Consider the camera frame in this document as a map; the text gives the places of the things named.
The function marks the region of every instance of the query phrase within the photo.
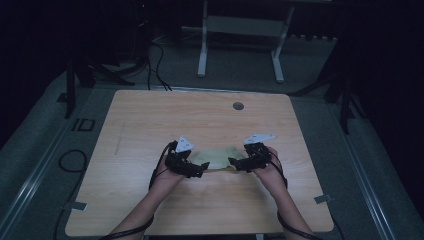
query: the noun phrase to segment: white plastic piece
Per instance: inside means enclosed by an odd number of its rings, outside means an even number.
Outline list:
[[[244,144],[254,144],[254,143],[263,142],[265,140],[269,140],[273,138],[275,138],[274,134],[253,133],[252,136],[244,140]]]
[[[191,144],[183,135],[180,136],[180,139],[178,140],[177,149],[175,152],[185,152],[188,150],[193,150],[194,145]]]

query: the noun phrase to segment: metal leg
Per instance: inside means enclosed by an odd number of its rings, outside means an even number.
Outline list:
[[[278,46],[275,50],[271,51],[271,59],[272,59],[272,64],[274,65],[275,80],[278,83],[284,82],[283,71],[281,70],[280,54],[283,48],[284,40],[287,37],[287,31],[290,26],[290,21],[292,19],[293,12],[294,12],[294,7],[291,7],[287,14],[286,22],[283,24],[281,29],[281,35],[278,42]]]
[[[206,62],[208,57],[208,46],[207,46],[207,21],[208,21],[208,1],[203,1],[203,28],[202,28],[202,49],[200,50],[199,69],[197,75],[204,77],[206,74]]]

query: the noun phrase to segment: person's right hand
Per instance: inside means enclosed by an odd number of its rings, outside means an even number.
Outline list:
[[[271,161],[282,171],[281,163],[276,157],[278,156],[278,152],[272,147],[268,147],[268,149],[272,155]],[[282,190],[286,190],[283,177],[272,164],[269,163],[265,168],[257,168],[252,171],[261,180],[264,187],[271,193],[273,197],[275,197]]]

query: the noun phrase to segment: light wood surface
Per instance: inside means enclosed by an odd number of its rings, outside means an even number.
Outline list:
[[[244,109],[233,108],[241,102]],[[301,129],[286,95],[228,92],[117,91],[66,226],[70,236],[108,234],[147,193],[165,146],[184,135],[193,150],[235,146],[252,133],[272,133],[289,192],[313,231],[330,231],[326,203]],[[155,214],[149,235],[281,232],[276,206],[253,173],[232,168],[184,179]]]

